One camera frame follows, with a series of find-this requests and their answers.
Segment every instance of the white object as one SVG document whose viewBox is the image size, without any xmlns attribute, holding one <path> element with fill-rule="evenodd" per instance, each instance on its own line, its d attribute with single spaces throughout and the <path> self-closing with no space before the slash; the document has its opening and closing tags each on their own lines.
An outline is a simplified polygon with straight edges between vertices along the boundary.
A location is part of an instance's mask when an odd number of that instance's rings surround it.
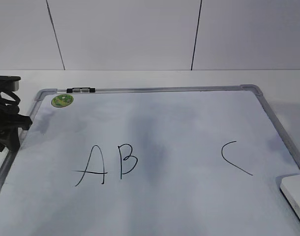
<svg viewBox="0 0 300 236">
<path fill-rule="evenodd" d="M 0 0 L 0 69 L 62 69 L 45 0 Z"/>
<path fill-rule="evenodd" d="M 54 96 L 1 190 L 1 235 L 300 235 L 276 183 L 300 171 L 252 92 L 75 94 L 61 109 Z M 224 156 L 253 176 L 222 158 L 230 141 Z M 138 163 L 120 180 L 123 144 L 123 172 L 131 151 Z M 94 145 L 104 185 L 75 172 Z"/>
<path fill-rule="evenodd" d="M 203 0 L 193 68 L 300 69 L 300 0 Z"/>
<path fill-rule="evenodd" d="M 300 218 L 300 175 L 284 177 L 280 189 Z"/>
<path fill-rule="evenodd" d="M 199 0 L 50 0 L 66 69 L 189 70 Z"/>
</svg>

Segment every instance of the black plastic object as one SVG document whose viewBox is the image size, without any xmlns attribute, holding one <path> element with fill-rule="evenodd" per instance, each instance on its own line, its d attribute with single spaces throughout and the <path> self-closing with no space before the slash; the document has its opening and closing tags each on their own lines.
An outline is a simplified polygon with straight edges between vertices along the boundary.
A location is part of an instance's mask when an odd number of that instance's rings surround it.
<svg viewBox="0 0 300 236">
<path fill-rule="evenodd" d="M 16 152 L 20 147 L 18 128 L 28 130 L 32 125 L 30 117 L 19 115 L 20 98 L 13 93 L 21 78 L 19 76 L 0 76 L 0 151 L 7 147 Z M 2 98 L 7 94 L 12 100 Z"/>
</svg>

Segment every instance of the whiteboard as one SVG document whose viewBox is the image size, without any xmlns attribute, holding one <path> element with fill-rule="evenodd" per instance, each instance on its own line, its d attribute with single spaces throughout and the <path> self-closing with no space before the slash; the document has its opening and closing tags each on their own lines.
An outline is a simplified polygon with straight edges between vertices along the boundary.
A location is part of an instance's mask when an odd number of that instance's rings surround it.
<svg viewBox="0 0 300 236">
<path fill-rule="evenodd" d="M 278 185 L 300 170 L 251 91 L 56 95 L 2 187 L 0 235 L 300 235 Z"/>
</svg>

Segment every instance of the white wall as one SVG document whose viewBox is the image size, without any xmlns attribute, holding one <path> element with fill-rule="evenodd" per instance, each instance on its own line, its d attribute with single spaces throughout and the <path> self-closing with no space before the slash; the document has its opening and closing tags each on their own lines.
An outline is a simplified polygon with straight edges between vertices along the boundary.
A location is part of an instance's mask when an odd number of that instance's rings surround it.
<svg viewBox="0 0 300 236">
<path fill-rule="evenodd" d="M 49 0 L 70 70 L 189 70 L 200 0 Z M 63 69 L 46 0 L 0 0 L 0 69 Z M 300 0 L 203 0 L 193 69 L 300 69 Z"/>
<path fill-rule="evenodd" d="M 300 0 L 203 0 L 194 69 L 300 69 Z"/>
<path fill-rule="evenodd" d="M 50 0 L 66 69 L 189 70 L 200 0 Z"/>
<path fill-rule="evenodd" d="M 45 0 L 0 0 L 0 69 L 62 69 Z"/>
</svg>

